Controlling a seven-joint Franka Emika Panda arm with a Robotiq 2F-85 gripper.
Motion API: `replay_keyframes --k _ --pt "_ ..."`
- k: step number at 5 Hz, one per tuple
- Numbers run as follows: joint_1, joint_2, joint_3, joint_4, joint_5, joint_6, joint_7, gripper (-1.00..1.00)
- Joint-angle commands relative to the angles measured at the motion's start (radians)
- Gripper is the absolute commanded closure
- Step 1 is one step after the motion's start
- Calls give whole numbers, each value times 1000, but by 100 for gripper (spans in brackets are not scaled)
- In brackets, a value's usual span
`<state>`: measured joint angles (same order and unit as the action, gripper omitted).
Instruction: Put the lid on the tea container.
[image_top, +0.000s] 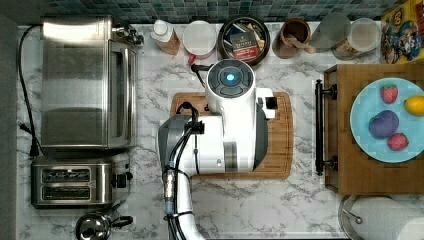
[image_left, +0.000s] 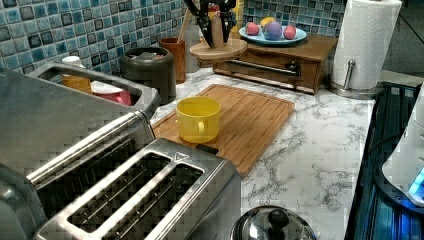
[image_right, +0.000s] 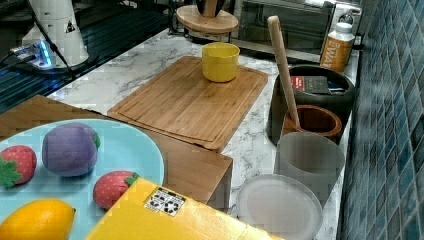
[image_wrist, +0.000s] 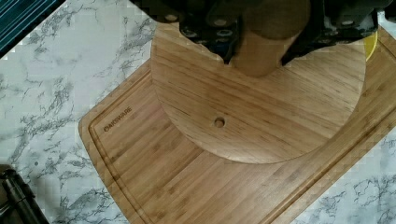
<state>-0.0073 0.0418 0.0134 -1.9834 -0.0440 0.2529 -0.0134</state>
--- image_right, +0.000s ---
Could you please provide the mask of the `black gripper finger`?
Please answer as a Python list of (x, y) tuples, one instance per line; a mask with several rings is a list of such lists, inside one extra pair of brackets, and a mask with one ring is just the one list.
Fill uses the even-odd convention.
[(199, 13), (202, 14), (205, 8), (205, 0), (195, 0), (195, 1), (196, 1), (196, 5), (197, 5), (197, 9)]
[(225, 2), (226, 0), (217, 0), (216, 9), (215, 9), (215, 17), (219, 14)]

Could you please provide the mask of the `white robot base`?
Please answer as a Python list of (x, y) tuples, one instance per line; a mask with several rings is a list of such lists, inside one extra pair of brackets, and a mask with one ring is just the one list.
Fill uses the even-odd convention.
[(98, 59), (82, 38), (72, 0), (26, 0), (34, 26), (10, 53), (41, 74), (78, 73)]

